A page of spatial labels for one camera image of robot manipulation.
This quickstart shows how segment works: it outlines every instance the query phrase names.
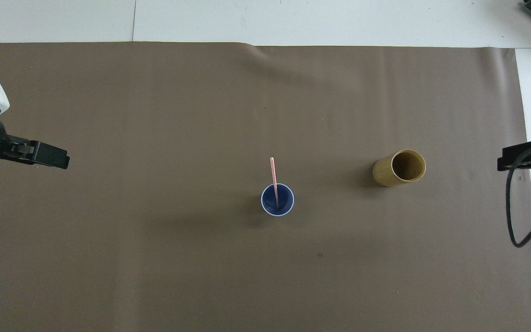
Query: brown paper sheet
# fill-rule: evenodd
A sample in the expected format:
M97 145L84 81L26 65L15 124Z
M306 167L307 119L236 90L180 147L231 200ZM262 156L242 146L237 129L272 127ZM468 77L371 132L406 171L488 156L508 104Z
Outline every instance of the brown paper sheet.
M531 331L513 50L0 44L0 82L71 156L0 160L0 331ZM425 177L375 185L405 148Z

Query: yellow cup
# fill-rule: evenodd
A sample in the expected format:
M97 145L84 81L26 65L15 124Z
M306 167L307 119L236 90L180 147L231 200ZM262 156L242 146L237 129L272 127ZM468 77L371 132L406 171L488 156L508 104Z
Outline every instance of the yellow cup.
M382 158L372 169L376 182L385 187L415 182L424 174L425 160L414 150L400 150Z

